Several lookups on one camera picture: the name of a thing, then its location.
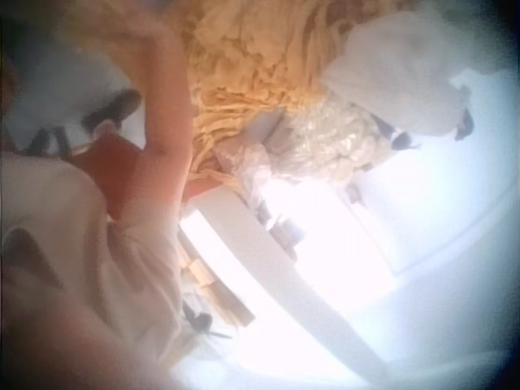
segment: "shoe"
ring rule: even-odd
[[[111,120],[116,128],[121,129],[121,123],[133,114],[141,105],[142,97],[135,89],[125,89],[119,93],[108,106],[87,115],[81,123],[94,137],[94,130],[104,121]]]

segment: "white cloth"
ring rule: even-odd
[[[57,160],[2,156],[2,322],[67,294],[153,359],[180,330],[176,215],[135,200],[108,222],[106,203],[82,171]],[[36,256],[16,256],[16,237]]]
[[[323,80],[394,128],[445,136],[462,121],[470,96],[450,84],[466,55],[446,28],[433,12],[398,12],[359,25]]]

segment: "person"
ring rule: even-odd
[[[180,331],[192,106],[180,39],[132,14],[121,36],[148,67],[146,145],[120,218],[71,164],[2,152],[2,388],[180,388],[156,362]]]

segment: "beige clothing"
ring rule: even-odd
[[[67,294],[131,346],[161,358],[180,330],[176,222],[166,206],[141,199],[109,222],[105,199],[84,172],[4,154],[3,324]],[[16,256],[30,246],[37,255]]]

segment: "red fabric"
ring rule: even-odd
[[[128,182],[141,150],[116,134],[101,136],[86,152],[76,155],[71,162],[96,182],[106,198],[108,214],[117,219],[121,215]],[[186,184],[183,202],[221,185],[214,179],[194,180]]]

